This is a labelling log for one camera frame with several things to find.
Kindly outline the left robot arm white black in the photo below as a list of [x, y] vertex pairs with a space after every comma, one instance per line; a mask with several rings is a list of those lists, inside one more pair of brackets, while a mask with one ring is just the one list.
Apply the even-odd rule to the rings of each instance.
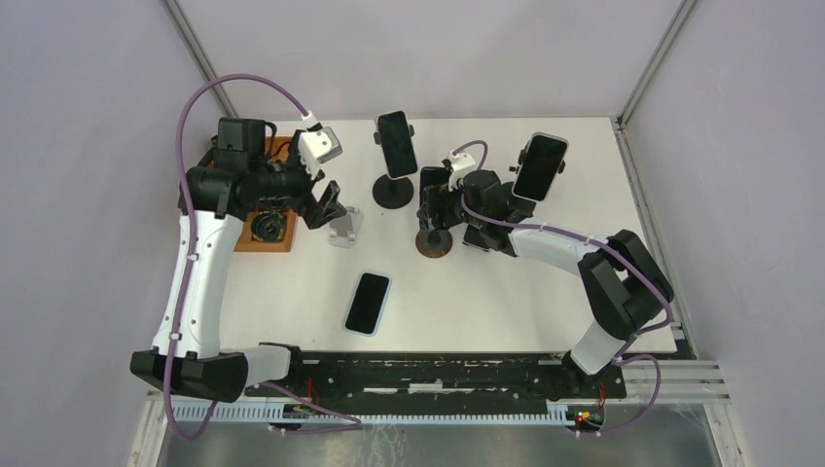
[[221, 119], [211, 148], [186, 172], [167, 308], [150, 348], [134, 352], [129, 366], [163, 392], [231, 403], [264, 381], [287, 397], [305, 386], [305, 369], [293, 362], [294, 346], [262, 342], [228, 350], [220, 344], [230, 262], [248, 215], [266, 201], [284, 201], [314, 230], [346, 212], [337, 182], [321, 198], [312, 193], [324, 177], [322, 163], [342, 152], [334, 131], [309, 123], [290, 139], [285, 160], [277, 161], [267, 128], [263, 120]]

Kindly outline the phone with light blue case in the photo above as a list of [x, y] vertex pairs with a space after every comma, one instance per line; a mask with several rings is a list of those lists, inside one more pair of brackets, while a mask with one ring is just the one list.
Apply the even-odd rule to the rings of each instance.
[[363, 272], [352, 294], [343, 328], [361, 336], [373, 336], [377, 332], [390, 287], [388, 276]]

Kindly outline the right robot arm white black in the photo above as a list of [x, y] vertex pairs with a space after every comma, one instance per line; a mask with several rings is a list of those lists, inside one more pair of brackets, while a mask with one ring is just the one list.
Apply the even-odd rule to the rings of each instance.
[[452, 246], [450, 229], [465, 226], [464, 244], [534, 260], [581, 279], [592, 323], [564, 356], [564, 389], [590, 395], [600, 372], [640, 335], [653, 329], [660, 313], [672, 313], [673, 288], [641, 238], [629, 230], [605, 237], [551, 226], [534, 217], [534, 202], [516, 198], [509, 183], [491, 170], [474, 170], [449, 183], [448, 170], [422, 169], [419, 181], [418, 251], [431, 258]]

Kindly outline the phone stand brown round base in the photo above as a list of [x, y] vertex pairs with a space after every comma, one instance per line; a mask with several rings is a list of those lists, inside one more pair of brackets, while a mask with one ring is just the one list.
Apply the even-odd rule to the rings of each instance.
[[453, 246], [453, 237], [449, 230], [431, 228], [425, 221], [419, 220], [419, 231], [414, 238], [415, 248], [426, 258], [443, 258]]

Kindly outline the silver folding phone stand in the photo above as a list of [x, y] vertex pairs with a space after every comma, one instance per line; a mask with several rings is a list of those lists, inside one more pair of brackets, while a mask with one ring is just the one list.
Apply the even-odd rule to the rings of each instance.
[[350, 249], [358, 240], [364, 213], [355, 206], [347, 206], [346, 213], [330, 222], [328, 242], [331, 246]]

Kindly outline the black phone dark case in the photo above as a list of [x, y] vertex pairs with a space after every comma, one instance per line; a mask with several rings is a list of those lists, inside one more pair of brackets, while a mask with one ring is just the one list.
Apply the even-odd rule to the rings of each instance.
[[419, 191], [418, 191], [418, 200], [419, 200], [419, 193], [422, 187], [428, 185], [441, 185], [446, 184], [448, 181], [448, 171], [444, 167], [438, 166], [425, 166], [421, 169], [419, 175]]

